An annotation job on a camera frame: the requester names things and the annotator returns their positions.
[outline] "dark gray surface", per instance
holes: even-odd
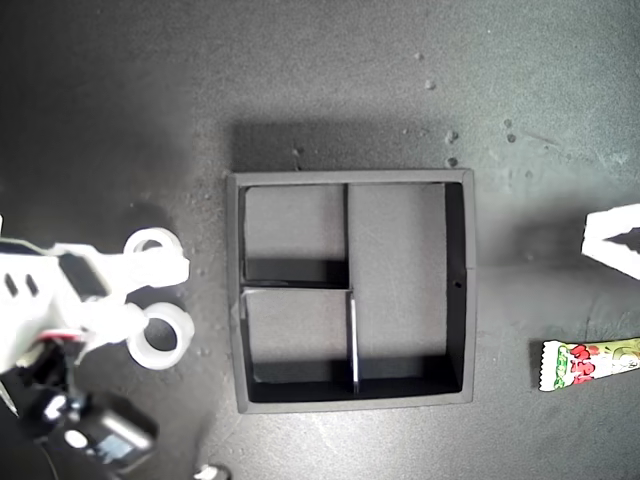
[[[350,187],[349,242],[362,378],[421,376],[447,347],[444,185]]]
[[[245,279],[347,288],[342,185],[258,187],[244,193]]]
[[[197,337],[175,369],[122,347],[83,367],[162,420],[133,478],[187,479],[204,460],[239,480],[637,476],[621,439],[640,374],[535,390],[541,340],[640,336],[638,283],[578,254],[586,212],[640,201],[637,1],[5,0],[0,23],[6,233],[116,249],[164,223],[194,260],[177,291]],[[474,402],[239,416],[225,172],[449,157],[476,172]],[[64,458],[61,478],[90,477]]]
[[[346,295],[330,290],[246,294],[255,381],[331,381],[335,362],[345,364],[348,379]]]

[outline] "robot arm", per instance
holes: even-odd
[[[0,308],[10,319],[0,327],[0,373],[16,369],[24,388],[35,394],[15,410],[25,432],[44,441],[62,430],[72,448],[113,471],[146,458],[155,446],[156,423],[124,398],[79,391],[73,370],[88,352],[125,340],[142,366],[175,365],[194,335],[191,317],[175,305],[142,310],[126,298],[142,287],[176,285],[188,277],[182,246],[165,229],[134,233],[119,255],[101,254],[90,245],[43,250],[0,238]],[[159,351],[148,343],[144,329],[152,318],[175,330],[175,350]],[[0,396],[8,397],[6,391]]]

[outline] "black divided box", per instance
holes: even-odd
[[[471,171],[237,174],[227,213],[241,413],[471,401]]]

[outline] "gray table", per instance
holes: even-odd
[[[193,259],[158,294],[197,323],[175,369],[122,347],[82,367],[84,385],[162,422],[133,478],[187,479],[204,461],[237,480],[637,477],[640,374],[535,384],[543,339],[640,336],[639,285],[579,256],[586,212],[640,201],[639,27],[631,0],[2,2],[5,233],[108,251],[163,224]],[[239,416],[226,173],[448,158],[477,181],[474,402]],[[87,478],[54,457],[61,478]]]

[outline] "candy wrapper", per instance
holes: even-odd
[[[640,367],[640,338],[599,343],[544,342],[540,390],[550,392]]]

